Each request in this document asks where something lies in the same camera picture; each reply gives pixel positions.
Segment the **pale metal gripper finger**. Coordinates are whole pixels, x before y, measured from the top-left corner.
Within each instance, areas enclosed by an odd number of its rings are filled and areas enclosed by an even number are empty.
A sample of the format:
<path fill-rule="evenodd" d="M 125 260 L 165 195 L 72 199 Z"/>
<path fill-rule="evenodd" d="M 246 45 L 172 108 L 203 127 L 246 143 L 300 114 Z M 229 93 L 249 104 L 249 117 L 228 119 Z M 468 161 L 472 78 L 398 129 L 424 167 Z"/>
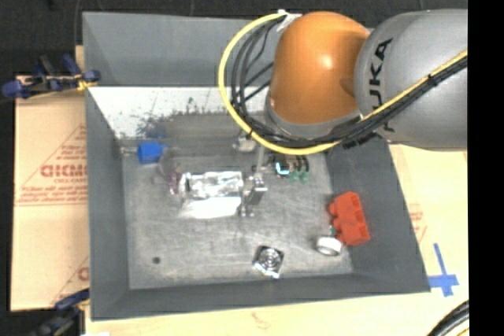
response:
<path fill-rule="evenodd" d="M 250 215 L 254 216 L 255 209 L 260 205 L 268 187 L 266 185 L 257 185 L 250 192 Z"/>
<path fill-rule="evenodd" d="M 253 212 L 253 207 L 251 203 L 253 190 L 254 190 L 254 177 L 248 176 L 244 180 L 242 199 L 238 208 L 238 215 L 241 217 L 250 216 Z"/>

